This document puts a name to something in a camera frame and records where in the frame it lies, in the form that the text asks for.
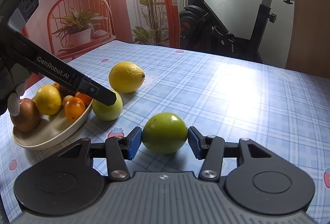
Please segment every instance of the white wall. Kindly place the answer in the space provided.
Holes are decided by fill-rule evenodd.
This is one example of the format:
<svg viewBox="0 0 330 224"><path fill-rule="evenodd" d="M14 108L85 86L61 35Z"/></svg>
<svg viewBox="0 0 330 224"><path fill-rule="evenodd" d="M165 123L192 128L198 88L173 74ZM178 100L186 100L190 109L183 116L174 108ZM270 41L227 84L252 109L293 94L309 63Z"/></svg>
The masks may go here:
<svg viewBox="0 0 330 224"><path fill-rule="evenodd" d="M205 0L235 36L250 39L261 0ZM178 0L179 11L183 0ZM285 67L293 24L294 5L273 0L274 24L268 22L259 53L265 64Z"/></svg>

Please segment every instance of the bowl of fruit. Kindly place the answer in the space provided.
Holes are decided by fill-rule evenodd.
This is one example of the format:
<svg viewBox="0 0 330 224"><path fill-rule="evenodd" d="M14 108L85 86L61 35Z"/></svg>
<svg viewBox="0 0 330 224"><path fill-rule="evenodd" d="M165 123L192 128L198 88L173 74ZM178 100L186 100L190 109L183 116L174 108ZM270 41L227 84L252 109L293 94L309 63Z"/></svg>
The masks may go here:
<svg viewBox="0 0 330 224"><path fill-rule="evenodd" d="M19 114L11 115L13 138L29 150L53 147L71 136L87 119L92 98L58 83L39 88L32 99L21 99Z"/></svg>

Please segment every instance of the green apple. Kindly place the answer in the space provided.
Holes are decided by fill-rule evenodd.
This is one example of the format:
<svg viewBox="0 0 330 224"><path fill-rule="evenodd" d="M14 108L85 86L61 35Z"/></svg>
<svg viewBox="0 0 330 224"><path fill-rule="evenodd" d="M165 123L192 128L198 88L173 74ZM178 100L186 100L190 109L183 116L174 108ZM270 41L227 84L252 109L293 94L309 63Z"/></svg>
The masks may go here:
<svg viewBox="0 0 330 224"><path fill-rule="evenodd" d="M151 117L142 132L146 148L157 154L170 154L179 150L187 140L188 129L176 114L162 112Z"/></svg>
<svg viewBox="0 0 330 224"><path fill-rule="evenodd" d="M121 96L115 91L111 90L116 94L117 100L111 106L106 106L105 104L93 99L92 108L93 111L100 120L102 121L113 121L118 118L123 110L123 100Z"/></svg>

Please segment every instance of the potted plant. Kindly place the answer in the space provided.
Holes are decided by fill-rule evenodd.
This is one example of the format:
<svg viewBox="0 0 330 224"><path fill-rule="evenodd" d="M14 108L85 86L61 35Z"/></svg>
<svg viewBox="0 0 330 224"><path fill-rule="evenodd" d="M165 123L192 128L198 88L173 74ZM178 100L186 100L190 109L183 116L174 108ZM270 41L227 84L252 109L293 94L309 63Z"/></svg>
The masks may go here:
<svg viewBox="0 0 330 224"><path fill-rule="evenodd" d="M100 25L99 20L106 20L104 16L92 10L76 11L70 8L72 16L59 17L62 27L53 34L58 34L63 40L69 37L73 46L82 45L90 42L91 30L94 25Z"/></svg>

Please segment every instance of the white plant pot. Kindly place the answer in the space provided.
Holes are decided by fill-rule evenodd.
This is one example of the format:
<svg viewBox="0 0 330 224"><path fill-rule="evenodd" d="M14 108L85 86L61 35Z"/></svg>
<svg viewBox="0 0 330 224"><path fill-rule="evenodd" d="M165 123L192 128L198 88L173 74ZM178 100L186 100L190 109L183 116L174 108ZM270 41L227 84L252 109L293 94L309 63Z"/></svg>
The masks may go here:
<svg viewBox="0 0 330 224"><path fill-rule="evenodd" d="M88 28L84 31L70 34L70 41L74 47L90 42L91 29Z"/></svg>

